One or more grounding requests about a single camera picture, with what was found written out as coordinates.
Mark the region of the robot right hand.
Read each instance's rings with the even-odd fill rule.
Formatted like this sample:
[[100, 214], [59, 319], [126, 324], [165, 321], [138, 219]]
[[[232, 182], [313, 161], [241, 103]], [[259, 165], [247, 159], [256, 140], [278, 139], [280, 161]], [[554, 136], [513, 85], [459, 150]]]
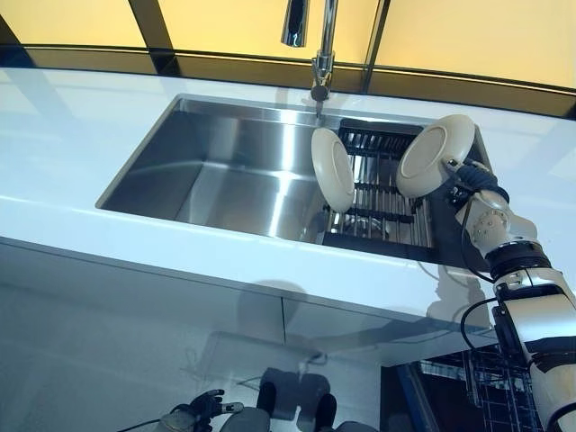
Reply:
[[459, 161], [447, 157], [442, 163], [449, 177], [454, 179], [454, 200], [457, 203], [464, 197], [469, 198], [482, 190], [494, 192], [509, 203], [508, 192], [499, 185], [498, 178], [481, 162], [470, 158]]

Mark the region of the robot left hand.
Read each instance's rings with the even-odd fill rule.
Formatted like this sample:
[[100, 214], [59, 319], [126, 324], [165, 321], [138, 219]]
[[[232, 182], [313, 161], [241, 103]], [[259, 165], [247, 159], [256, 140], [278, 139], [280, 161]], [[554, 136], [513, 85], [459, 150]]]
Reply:
[[209, 390], [190, 402], [189, 410], [196, 426], [209, 426], [211, 420], [220, 415], [236, 414], [244, 409], [241, 402], [225, 402], [224, 395], [223, 389]]

